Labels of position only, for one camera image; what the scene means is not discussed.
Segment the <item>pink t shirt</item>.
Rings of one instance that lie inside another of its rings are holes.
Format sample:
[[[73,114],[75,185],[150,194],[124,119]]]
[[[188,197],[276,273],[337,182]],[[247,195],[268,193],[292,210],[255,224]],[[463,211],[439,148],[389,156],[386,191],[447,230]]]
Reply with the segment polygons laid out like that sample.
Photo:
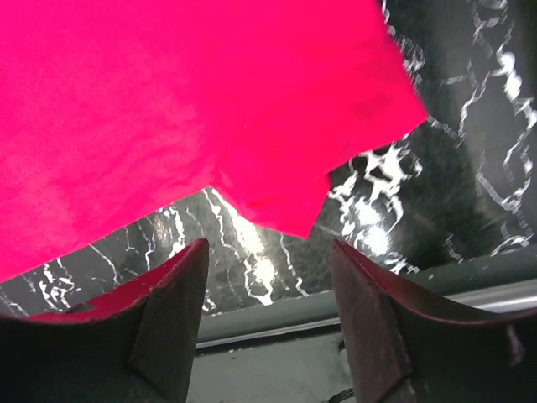
[[[427,117],[376,1],[4,1],[1,277],[206,187],[306,238]]]

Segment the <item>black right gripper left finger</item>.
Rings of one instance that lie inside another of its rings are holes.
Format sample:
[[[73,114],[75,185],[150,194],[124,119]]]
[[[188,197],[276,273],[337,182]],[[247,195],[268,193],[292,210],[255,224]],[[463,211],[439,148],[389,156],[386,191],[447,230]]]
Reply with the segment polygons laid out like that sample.
[[[4,402],[183,402],[209,244],[61,314],[1,318]]]

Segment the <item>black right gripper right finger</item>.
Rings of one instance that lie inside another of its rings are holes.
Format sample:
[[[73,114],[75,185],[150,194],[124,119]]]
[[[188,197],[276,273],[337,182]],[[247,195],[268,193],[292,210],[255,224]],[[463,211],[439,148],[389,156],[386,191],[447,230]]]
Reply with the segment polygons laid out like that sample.
[[[339,240],[331,277],[357,401],[535,401],[535,310],[463,305]]]

